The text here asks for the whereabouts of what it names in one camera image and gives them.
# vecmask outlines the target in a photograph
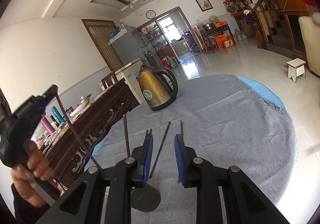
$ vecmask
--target cream sofa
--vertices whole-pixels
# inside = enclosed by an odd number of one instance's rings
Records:
[[[320,13],[299,17],[299,24],[309,68],[320,76]]]

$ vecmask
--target kettle label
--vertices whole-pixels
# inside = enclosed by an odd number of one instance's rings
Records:
[[[152,98],[152,94],[149,90],[144,90],[143,95],[146,99],[150,100]]]

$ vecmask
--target cardboard box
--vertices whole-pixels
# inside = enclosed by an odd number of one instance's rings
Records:
[[[222,47],[225,49],[231,46],[233,46],[233,41],[231,39],[222,42]]]
[[[248,36],[248,38],[255,37],[256,31],[253,23],[247,24],[245,20],[239,21],[240,32]]]
[[[236,35],[233,34],[232,36],[233,36],[234,41],[237,42],[238,40],[237,40]],[[230,39],[231,39],[231,36],[230,36],[230,35],[227,35],[227,39],[230,40]]]
[[[227,35],[226,34],[222,34],[222,35],[218,35],[214,37],[216,43],[217,43],[217,47],[223,48],[223,41],[227,40]]]
[[[227,21],[219,21],[219,22],[213,24],[213,26],[214,26],[214,28],[218,28],[220,26],[227,25],[227,24],[228,24]]]

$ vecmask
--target electric kettle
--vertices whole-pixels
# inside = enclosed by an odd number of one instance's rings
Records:
[[[173,89],[163,75],[170,79]],[[155,69],[141,65],[138,82],[148,106],[153,111],[159,111],[170,106],[178,94],[177,80],[174,74],[166,68]]]

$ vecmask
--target gray tablecloth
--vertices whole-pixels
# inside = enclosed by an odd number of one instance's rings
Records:
[[[213,75],[179,85],[169,107],[153,112],[144,102],[127,116],[131,151],[141,146],[145,130],[152,128],[153,165],[167,126],[171,125],[149,184],[160,191],[161,203],[150,213],[132,209],[132,223],[195,223],[196,189],[177,183],[174,136],[183,120],[184,141],[197,156],[214,166],[238,165],[277,204],[289,182],[297,158],[297,140],[286,110],[233,75]],[[95,149],[102,167],[126,157],[123,121],[117,122]]]

